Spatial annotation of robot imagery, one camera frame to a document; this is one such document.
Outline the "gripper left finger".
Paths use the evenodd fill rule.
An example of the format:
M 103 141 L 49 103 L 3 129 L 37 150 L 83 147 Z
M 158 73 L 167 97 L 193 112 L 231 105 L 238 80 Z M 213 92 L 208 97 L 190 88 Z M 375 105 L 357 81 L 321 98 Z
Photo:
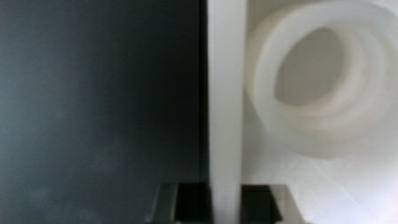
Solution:
M 144 224 L 213 224 L 211 193 L 202 182 L 158 186 Z

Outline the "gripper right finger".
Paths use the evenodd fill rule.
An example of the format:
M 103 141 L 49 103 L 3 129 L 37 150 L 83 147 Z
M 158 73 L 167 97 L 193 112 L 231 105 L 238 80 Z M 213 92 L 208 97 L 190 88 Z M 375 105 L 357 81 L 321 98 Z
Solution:
M 241 186 L 240 224 L 309 224 L 286 185 Z

